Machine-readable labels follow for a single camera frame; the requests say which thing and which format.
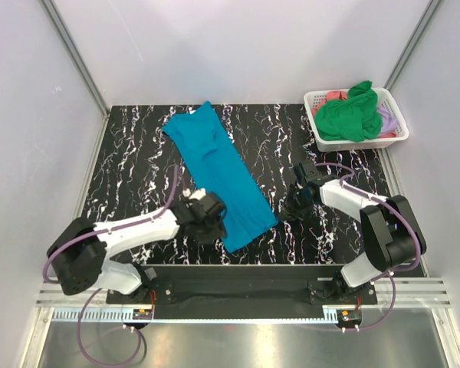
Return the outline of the green t shirt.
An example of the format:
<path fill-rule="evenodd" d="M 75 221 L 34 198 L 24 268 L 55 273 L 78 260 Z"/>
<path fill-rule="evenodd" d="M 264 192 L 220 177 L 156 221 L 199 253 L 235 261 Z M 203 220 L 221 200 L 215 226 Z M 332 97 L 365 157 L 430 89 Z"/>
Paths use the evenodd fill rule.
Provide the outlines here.
<path fill-rule="evenodd" d="M 323 140 L 358 143 L 379 136 L 383 121 L 372 85 L 371 80 L 360 82 L 347 91 L 346 100 L 328 100 L 317 110 L 314 122 Z"/>

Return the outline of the aluminium rail bar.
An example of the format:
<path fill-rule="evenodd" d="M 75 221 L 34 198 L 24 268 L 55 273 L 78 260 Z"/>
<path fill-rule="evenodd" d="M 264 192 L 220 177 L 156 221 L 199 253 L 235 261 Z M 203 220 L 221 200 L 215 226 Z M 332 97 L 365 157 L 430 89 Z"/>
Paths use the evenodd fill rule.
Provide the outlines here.
<path fill-rule="evenodd" d="M 36 307 L 80 307 L 88 299 L 94 288 L 89 288 L 80 294 L 66 296 L 60 287 L 53 284 L 43 284 Z M 397 308 L 450 308 L 451 303 L 440 278 L 395 278 L 389 281 L 386 278 L 375 281 L 366 292 L 376 298 L 373 307 L 379 309 L 390 305 L 392 297 L 396 298 L 394 306 Z"/>

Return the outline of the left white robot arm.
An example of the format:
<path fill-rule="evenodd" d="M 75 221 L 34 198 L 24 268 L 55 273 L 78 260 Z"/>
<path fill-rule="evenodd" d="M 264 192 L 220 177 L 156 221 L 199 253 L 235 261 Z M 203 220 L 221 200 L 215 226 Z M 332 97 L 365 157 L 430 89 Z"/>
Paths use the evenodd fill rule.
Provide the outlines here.
<path fill-rule="evenodd" d="M 115 222 L 89 222 L 76 218 L 47 251 L 46 270 L 52 270 L 64 295 L 89 288 L 109 289 L 135 304 L 150 295 L 153 277 L 140 266 L 114 261 L 119 253 L 141 245 L 185 236 L 208 244 L 227 235 L 224 202 L 214 193 L 198 189 L 182 200 Z"/>

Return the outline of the pink t shirt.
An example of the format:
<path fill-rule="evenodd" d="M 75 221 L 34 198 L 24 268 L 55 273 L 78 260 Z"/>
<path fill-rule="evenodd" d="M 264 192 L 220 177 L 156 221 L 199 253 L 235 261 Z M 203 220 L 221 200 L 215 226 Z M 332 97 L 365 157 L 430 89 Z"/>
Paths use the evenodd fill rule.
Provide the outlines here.
<path fill-rule="evenodd" d="M 332 90 L 328 92 L 324 99 L 322 99 L 319 104 L 312 109 L 312 114 L 315 117 L 317 112 L 321 109 L 321 107 L 327 104 L 331 100 L 347 100 L 348 93 L 344 90 Z"/>

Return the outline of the white plastic laundry basket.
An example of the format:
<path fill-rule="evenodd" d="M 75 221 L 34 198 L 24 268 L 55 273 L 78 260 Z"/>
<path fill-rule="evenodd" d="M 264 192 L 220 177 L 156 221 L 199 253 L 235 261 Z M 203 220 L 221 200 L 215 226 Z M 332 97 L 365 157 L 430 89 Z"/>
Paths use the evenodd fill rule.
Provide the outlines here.
<path fill-rule="evenodd" d="M 407 140 L 409 138 L 409 129 L 401 113 L 399 106 L 392 96 L 392 94 L 382 87 L 374 87 L 373 90 L 378 96 L 378 104 L 386 108 L 390 114 L 397 119 L 397 126 L 395 129 L 396 136 L 392 138 L 376 138 L 374 140 L 364 140 L 362 142 L 353 142 L 349 140 L 331 140 L 327 141 L 320 137 L 312 110 L 327 96 L 330 90 L 316 90 L 307 92 L 304 95 L 304 107 L 309 119 L 309 125 L 314 134 L 315 143 L 321 152 L 334 152 L 344 150 L 370 150 L 370 149 L 383 149 L 388 146 Z"/>

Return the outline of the blue t shirt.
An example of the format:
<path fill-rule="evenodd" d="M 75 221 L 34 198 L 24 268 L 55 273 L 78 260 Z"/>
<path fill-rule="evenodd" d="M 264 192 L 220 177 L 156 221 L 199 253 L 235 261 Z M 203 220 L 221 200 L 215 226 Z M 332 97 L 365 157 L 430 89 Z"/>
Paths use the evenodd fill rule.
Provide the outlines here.
<path fill-rule="evenodd" d="M 209 102 L 193 113 L 174 115 L 163 132 L 175 143 L 196 187 L 224 202 L 227 251 L 244 248 L 278 223 Z"/>

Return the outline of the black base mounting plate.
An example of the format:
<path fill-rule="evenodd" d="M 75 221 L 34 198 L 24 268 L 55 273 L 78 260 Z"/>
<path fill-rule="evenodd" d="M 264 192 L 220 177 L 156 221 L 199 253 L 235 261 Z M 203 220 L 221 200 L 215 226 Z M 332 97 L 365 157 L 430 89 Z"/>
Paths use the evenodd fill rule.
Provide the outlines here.
<path fill-rule="evenodd" d="M 373 306 L 371 284 L 330 296 L 336 265 L 152 265 L 149 294 L 131 298 L 107 292 L 108 304 L 155 303 L 157 320 L 307 320 L 324 307 Z"/>

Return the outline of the left aluminium frame post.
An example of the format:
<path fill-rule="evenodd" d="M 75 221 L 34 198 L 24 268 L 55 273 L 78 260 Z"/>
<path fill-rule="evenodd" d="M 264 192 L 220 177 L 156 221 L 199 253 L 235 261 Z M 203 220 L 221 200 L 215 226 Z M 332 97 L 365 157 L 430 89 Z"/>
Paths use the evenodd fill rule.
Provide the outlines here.
<path fill-rule="evenodd" d="M 68 53 L 71 61 L 73 62 L 77 72 L 80 75 L 81 80 L 84 82 L 90 96 L 93 98 L 94 103 L 100 113 L 107 117 L 110 112 L 110 107 L 107 105 L 103 98 L 97 84 L 95 83 L 91 72 L 89 71 L 81 53 L 71 35 L 68 26 L 63 19 L 55 1 L 52 0 L 39 0 L 41 7 L 44 9 L 45 14 L 53 25 L 57 36 L 61 40 L 66 52 Z"/>

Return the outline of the lilac t shirt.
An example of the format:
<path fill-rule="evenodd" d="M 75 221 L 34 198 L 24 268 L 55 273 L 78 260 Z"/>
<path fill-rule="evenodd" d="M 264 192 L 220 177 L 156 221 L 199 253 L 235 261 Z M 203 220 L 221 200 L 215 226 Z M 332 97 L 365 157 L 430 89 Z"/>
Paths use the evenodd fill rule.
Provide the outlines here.
<path fill-rule="evenodd" d="M 384 107 L 377 107 L 376 111 L 380 115 L 382 120 L 382 127 L 378 137 L 393 133 L 398 125 L 398 120 L 396 119 L 396 117 L 392 115 L 390 111 Z"/>

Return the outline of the right aluminium frame post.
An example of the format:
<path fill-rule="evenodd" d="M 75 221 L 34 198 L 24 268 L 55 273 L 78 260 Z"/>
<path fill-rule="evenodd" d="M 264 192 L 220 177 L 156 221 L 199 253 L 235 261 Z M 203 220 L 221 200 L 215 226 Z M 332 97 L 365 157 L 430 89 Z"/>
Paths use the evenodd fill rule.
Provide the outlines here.
<path fill-rule="evenodd" d="M 443 4 L 443 0 L 428 1 L 427 6 L 417 21 L 416 26 L 391 70 L 383 86 L 384 88 L 387 90 L 392 90 L 394 88 Z"/>

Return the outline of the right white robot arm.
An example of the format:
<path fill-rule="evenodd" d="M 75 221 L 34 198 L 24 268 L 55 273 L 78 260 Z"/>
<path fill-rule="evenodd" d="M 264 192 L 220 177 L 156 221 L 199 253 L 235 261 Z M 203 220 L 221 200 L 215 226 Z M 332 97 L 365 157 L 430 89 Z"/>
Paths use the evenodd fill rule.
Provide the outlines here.
<path fill-rule="evenodd" d="M 314 205 L 339 210 L 360 223 L 363 253 L 345 264 L 330 281 L 307 286 L 313 303 L 349 304 L 363 290 L 394 271 L 416 268 L 426 252 L 426 241 L 406 197 L 377 196 L 347 184 L 345 177 L 322 173 L 304 161 L 293 168 L 280 222 L 303 221 Z"/>

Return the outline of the aluminium frame post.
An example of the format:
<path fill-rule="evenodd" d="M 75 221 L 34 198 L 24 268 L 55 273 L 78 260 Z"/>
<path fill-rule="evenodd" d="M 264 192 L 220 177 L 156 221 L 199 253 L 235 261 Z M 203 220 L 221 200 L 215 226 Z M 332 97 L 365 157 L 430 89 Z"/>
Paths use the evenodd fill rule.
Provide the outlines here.
<path fill-rule="evenodd" d="M 41 7 L 44 9 L 45 14 L 53 25 L 57 36 L 61 40 L 66 52 L 68 53 L 71 61 L 73 62 L 77 72 L 80 75 L 81 80 L 84 82 L 90 96 L 93 98 L 94 103 L 100 113 L 107 117 L 110 112 L 110 107 L 107 105 L 103 98 L 97 84 L 95 83 L 91 72 L 89 71 L 81 53 L 71 35 L 68 26 L 63 19 L 55 1 L 52 0 L 39 0 Z"/>
<path fill-rule="evenodd" d="M 392 90 L 394 88 L 443 4 L 443 0 L 428 1 L 427 6 L 417 21 L 416 26 L 391 70 L 383 86 L 384 88 L 387 90 Z"/>

